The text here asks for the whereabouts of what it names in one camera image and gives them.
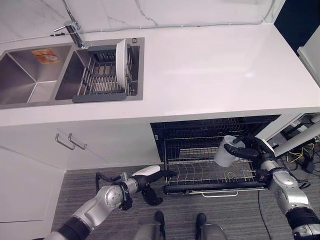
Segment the cabinet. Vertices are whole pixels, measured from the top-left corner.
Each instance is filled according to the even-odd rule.
[[[83,121],[63,123],[60,130],[74,134],[90,151],[110,163],[110,167],[160,164],[149,123]]]
[[[56,124],[33,124],[0,128],[0,146],[59,169],[85,169],[108,164],[89,150],[71,150],[68,136]]]
[[[0,146],[64,170],[160,163],[149,123],[91,120],[2,127]]]
[[[64,171],[0,147],[0,239],[43,238],[51,230]]]

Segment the white cup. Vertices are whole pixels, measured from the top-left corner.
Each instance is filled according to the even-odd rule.
[[[227,150],[224,147],[225,144],[229,144],[237,148],[244,148],[246,146],[242,141],[233,143],[232,141],[235,139],[236,139],[235,136],[226,135],[224,136],[222,142],[220,143],[220,146],[214,155],[214,160],[221,167],[224,167],[224,168],[229,167],[236,158],[235,156],[227,152]]]

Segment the dishwasher rack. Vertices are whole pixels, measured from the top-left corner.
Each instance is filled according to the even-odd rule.
[[[255,136],[277,117],[152,123],[163,167],[177,173],[165,179],[163,191],[166,194],[204,194],[264,189],[265,184],[256,179],[254,161],[235,158],[231,166],[221,167],[215,163],[215,153],[225,135]]]

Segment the dish drying rack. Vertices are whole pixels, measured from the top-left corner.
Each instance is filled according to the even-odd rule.
[[[235,158],[229,167],[215,162],[215,153],[225,135],[255,136],[278,115],[152,123],[164,169],[177,173],[165,179],[166,194],[202,194],[204,197],[236,196],[238,191],[262,190],[256,179],[257,164]],[[214,193],[228,195],[210,195]]]
[[[125,87],[117,81],[116,49],[89,49],[92,55],[83,70],[77,95],[73,96],[74,103],[104,102],[125,100],[135,95],[133,87],[133,65],[135,58],[131,47],[127,48],[128,60],[125,71]]]

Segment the gray carpet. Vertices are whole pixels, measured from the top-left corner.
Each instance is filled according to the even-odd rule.
[[[116,176],[126,171],[128,176],[141,169],[135,167],[71,170],[64,176],[52,230],[57,230],[84,202],[95,196],[95,173]],[[293,172],[297,178],[309,179],[311,186],[305,189],[315,212],[320,216],[320,178],[302,170]],[[240,192],[236,197],[204,198],[202,196],[165,195],[163,180],[154,183],[159,206],[147,205],[141,194],[133,194],[133,207],[128,211],[115,209],[89,237],[89,240],[131,240],[143,223],[153,219],[156,211],[162,211],[168,240],[195,239],[195,219],[205,213],[208,222],[220,225],[229,240],[268,240],[268,234],[259,214],[257,192]],[[260,193],[261,210],[273,240],[293,239],[287,219],[279,210],[276,200],[268,190]]]

